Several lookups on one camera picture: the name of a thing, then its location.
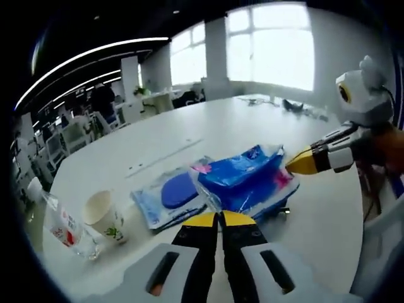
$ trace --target blue package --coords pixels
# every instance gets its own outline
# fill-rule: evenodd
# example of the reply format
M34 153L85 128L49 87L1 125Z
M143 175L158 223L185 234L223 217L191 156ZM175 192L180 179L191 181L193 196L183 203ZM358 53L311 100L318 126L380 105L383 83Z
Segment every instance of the blue package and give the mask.
M211 162L198 181L218 198L221 209L245 212L276 191L273 180L282 160L282 147L267 155L256 145L241 155Z

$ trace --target desk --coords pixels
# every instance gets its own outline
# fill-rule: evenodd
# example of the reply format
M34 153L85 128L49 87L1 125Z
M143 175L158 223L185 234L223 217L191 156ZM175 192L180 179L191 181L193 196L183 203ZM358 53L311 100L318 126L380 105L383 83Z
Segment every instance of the desk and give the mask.
M176 225L153 236L129 198L130 190L203 155L225 158L257 143L284 144L287 157L292 157L338 125L335 116L324 122L271 104L248 106L234 97L164 112L104 136L63 161L51 193L72 215L80 217L82 206L93 193L114 189L114 200L132 226L131 238L89 263L44 234L45 264L72 298L104 294L122 282L128 266L157 243L171 242L180 228ZM129 167L147 165L189 140L200 139L200 143L125 178ZM301 176L300 188L288 206L288 219L262 226L264 235L300 255L312 266L319 283L336 293L347 293L362 245L362 196L356 167L341 174L328 171ZM221 247L219 234L216 272L208 302L232 302Z

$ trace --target white tabletop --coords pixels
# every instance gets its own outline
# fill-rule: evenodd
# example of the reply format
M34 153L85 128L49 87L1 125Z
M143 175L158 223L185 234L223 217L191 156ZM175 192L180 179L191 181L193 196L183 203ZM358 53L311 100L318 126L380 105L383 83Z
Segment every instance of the white tabletop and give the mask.
M258 144L284 144L287 157L320 139L339 125L286 112L271 104L248 106L237 97L209 101L165 112L109 134L74 153L61 164L51 193L73 216L81 216L95 192L114 189L114 200L132 226L131 238L94 263L73 255L44 234L44 259L60 286L75 299L104 294L122 282L125 269L159 242L171 242L180 225L152 236L129 192L162 172L208 155L229 157ZM192 147L171 155L126 178L129 167L147 166L190 142ZM267 240L279 242L312 266L319 283L347 293L357 270L362 245L362 196L356 167L300 176L300 188L288 200L291 214L262 227ZM208 302L232 302L218 238L216 272Z

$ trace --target white paper cup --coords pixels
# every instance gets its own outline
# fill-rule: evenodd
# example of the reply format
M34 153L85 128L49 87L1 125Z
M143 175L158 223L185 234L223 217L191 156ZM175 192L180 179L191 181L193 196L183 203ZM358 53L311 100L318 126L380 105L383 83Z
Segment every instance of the white paper cup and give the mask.
M116 243L127 241L124 218L111 200L110 191L100 191L88 199L83 209L83 221L108 240Z

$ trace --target plastic bottle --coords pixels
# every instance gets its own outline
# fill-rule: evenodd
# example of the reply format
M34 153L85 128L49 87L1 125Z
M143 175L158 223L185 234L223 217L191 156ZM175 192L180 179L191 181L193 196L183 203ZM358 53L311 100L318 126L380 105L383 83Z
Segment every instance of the plastic bottle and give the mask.
M76 254L90 260L97 258L99 253L97 242L80 222L69 215L54 195L43 190L38 177L31 180L27 194L32 201L46 204L45 229Z

